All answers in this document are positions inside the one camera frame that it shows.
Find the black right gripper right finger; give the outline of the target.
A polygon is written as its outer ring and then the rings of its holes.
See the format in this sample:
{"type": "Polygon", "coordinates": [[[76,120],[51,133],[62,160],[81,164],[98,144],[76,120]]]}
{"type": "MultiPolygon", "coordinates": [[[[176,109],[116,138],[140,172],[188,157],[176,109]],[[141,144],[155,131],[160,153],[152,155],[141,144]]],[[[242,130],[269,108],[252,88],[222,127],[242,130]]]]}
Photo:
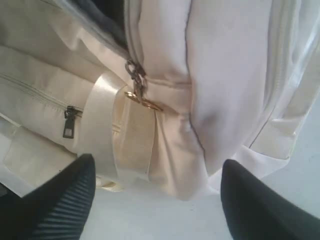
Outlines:
{"type": "Polygon", "coordinates": [[[244,166],[222,167],[220,199],[234,240],[318,240],[320,220],[277,194],[244,166]]]}

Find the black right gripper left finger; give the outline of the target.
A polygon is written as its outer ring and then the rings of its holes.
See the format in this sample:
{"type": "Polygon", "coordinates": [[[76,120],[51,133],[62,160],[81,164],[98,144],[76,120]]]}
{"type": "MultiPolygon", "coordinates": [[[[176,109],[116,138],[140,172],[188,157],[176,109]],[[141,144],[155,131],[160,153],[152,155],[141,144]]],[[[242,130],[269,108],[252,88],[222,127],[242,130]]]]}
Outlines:
{"type": "Polygon", "coordinates": [[[83,154],[23,197],[0,186],[2,240],[78,240],[96,191],[96,166],[83,154]]]}

